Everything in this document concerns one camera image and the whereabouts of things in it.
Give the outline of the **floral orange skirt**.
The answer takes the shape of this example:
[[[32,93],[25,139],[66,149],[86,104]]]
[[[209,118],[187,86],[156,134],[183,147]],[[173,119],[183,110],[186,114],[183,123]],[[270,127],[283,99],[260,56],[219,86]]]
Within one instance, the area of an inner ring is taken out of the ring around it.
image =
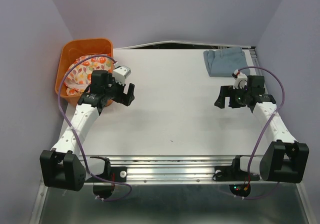
[[[67,72],[83,60],[85,61],[73,69],[64,81],[67,96],[81,95],[91,83],[93,71],[104,70],[112,72],[114,68],[114,62],[107,57],[84,55],[77,58],[75,62],[69,66]]]

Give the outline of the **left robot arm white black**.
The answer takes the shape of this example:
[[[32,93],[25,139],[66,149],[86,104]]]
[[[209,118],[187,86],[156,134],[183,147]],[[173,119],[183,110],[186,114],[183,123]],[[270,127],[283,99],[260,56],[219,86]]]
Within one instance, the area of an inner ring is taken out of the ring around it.
[[[130,106],[135,98],[134,84],[129,84],[127,93],[124,92],[130,73],[126,66],[112,73],[92,72],[91,84],[80,97],[72,119],[66,119],[68,127],[53,147],[40,155],[43,182],[47,187],[79,191],[89,177],[95,175],[100,181],[111,177],[111,168],[105,164],[97,165],[94,173],[91,172],[82,144],[108,101]]]

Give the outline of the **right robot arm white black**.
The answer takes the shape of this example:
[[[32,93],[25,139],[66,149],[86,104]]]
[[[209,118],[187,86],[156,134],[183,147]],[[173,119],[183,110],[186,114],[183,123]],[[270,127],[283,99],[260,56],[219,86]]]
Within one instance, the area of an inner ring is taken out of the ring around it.
[[[298,142],[289,132],[279,115],[280,107],[272,95],[266,94],[264,76],[246,76],[236,71],[233,77],[233,85],[221,86],[214,105],[223,109],[229,98],[230,108],[248,107],[262,125],[258,139],[265,137],[269,146],[261,158],[235,157],[230,167],[231,176],[242,179],[253,174],[264,181],[300,183],[309,156],[307,144]]]

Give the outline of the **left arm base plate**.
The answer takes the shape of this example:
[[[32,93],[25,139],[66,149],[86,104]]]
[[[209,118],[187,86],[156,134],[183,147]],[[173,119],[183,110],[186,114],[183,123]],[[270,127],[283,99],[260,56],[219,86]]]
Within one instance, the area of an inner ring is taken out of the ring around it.
[[[127,198],[132,192],[132,186],[127,184],[124,179],[125,177],[121,177],[121,172],[126,172],[126,167],[115,167],[111,166],[110,159],[107,157],[101,156],[92,156],[91,159],[97,159],[103,161],[103,171],[101,174],[90,174],[92,178],[100,181],[101,183],[107,183],[109,185],[102,185],[99,187],[93,187],[93,194],[96,200],[100,200],[102,202],[115,202],[119,200],[123,200]],[[123,195],[122,197],[118,197],[115,199],[111,199],[113,192],[116,189],[116,185],[126,186],[129,188],[129,191]]]

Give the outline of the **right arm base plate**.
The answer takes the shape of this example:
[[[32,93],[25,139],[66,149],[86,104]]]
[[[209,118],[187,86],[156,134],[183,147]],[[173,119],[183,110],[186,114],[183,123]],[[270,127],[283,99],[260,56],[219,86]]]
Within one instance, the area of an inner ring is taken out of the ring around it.
[[[260,176],[248,174],[240,169],[240,156],[236,156],[230,166],[215,166],[213,181],[240,182],[229,185],[229,189],[236,197],[247,198],[251,192],[251,181],[259,181]]]

